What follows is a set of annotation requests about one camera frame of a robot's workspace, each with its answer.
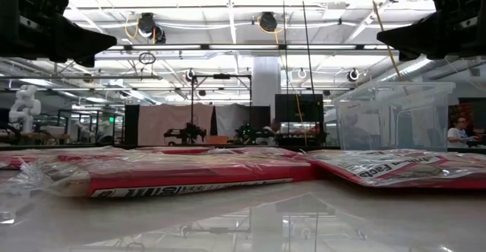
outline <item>man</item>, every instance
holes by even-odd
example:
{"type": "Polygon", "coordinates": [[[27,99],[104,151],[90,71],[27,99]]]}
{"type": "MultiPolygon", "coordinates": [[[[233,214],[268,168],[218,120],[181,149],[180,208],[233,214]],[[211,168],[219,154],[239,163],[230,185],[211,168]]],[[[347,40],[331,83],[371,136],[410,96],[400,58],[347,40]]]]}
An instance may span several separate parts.
{"type": "Polygon", "coordinates": [[[465,133],[466,121],[464,118],[457,118],[454,122],[454,128],[447,131],[447,147],[467,147],[466,143],[470,140],[478,140],[477,136],[468,137],[465,133]]]}

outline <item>white table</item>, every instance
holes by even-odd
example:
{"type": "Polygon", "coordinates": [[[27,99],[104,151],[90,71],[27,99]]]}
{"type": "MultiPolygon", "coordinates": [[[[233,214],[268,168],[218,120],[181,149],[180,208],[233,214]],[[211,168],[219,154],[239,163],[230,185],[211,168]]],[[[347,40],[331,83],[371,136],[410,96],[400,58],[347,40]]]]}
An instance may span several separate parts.
{"type": "Polygon", "coordinates": [[[481,192],[393,193],[329,180],[137,200],[34,194],[0,225],[0,251],[485,250],[481,192]]]}

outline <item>red package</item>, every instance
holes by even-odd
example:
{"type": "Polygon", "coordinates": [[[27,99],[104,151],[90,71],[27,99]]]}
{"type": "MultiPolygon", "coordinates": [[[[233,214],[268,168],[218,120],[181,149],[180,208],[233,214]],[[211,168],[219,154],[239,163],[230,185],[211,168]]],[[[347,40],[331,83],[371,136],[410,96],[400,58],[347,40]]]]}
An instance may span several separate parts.
{"type": "Polygon", "coordinates": [[[368,187],[486,188],[486,156],[420,150],[317,151],[309,162],[368,187]]]}
{"type": "Polygon", "coordinates": [[[35,162],[39,159],[56,157],[59,161],[70,161],[82,158],[111,159],[123,157],[125,150],[111,146],[73,149],[48,150],[12,150],[4,151],[0,156],[0,169],[19,169],[23,163],[35,162]]]}
{"type": "Polygon", "coordinates": [[[198,154],[206,153],[211,150],[210,147],[203,146],[147,146],[141,147],[137,150],[149,153],[165,153],[165,154],[198,154]]]}
{"type": "Polygon", "coordinates": [[[208,154],[245,154],[249,156],[283,156],[294,157],[299,153],[291,150],[281,149],[271,146],[250,146],[241,148],[214,149],[209,150],[208,154]]]}
{"type": "Polygon", "coordinates": [[[126,153],[122,159],[38,160],[24,168],[27,178],[49,183],[63,196],[149,197],[211,191],[225,187],[314,179],[307,162],[279,157],[160,155],[126,153]]]}

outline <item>white column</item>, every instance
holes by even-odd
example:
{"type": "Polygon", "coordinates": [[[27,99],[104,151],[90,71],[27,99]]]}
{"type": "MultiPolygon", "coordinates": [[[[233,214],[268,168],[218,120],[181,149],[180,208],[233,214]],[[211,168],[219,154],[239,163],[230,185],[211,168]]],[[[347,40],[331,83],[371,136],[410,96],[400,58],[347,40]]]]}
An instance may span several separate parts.
{"type": "Polygon", "coordinates": [[[275,118],[275,95],[280,93],[279,57],[254,58],[251,82],[252,105],[270,106],[270,115],[275,118]]]}

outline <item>plastic packaging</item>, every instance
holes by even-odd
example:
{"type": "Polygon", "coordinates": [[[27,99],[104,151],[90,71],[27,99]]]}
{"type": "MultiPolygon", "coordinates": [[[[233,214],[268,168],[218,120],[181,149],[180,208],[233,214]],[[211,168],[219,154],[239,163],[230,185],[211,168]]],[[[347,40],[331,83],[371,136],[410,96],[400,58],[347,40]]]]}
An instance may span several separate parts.
{"type": "Polygon", "coordinates": [[[447,151],[448,82],[380,82],[333,99],[344,150],[447,151]]]}
{"type": "Polygon", "coordinates": [[[319,150],[305,158],[368,187],[486,188],[486,156],[481,154],[319,150]]]}
{"type": "Polygon", "coordinates": [[[23,163],[35,162],[39,159],[56,156],[58,161],[70,161],[72,159],[97,158],[110,159],[123,157],[123,149],[112,146],[73,149],[48,149],[48,150],[12,150],[4,151],[0,155],[0,169],[20,169],[23,163]]]}
{"type": "Polygon", "coordinates": [[[282,156],[294,157],[300,153],[271,146],[251,146],[241,148],[214,149],[207,151],[207,154],[245,154],[249,156],[282,156]]]}
{"type": "Polygon", "coordinates": [[[272,156],[166,155],[127,151],[115,158],[57,155],[22,165],[28,188],[61,196],[149,197],[311,180],[307,162],[272,156]]]}
{"type": "Polygon", "coordinates": [[[198,154],[211,150],[211,147],[205,146],[147,146],[137,150],[148,153],[165,153],[165,154],[198,154]]]}

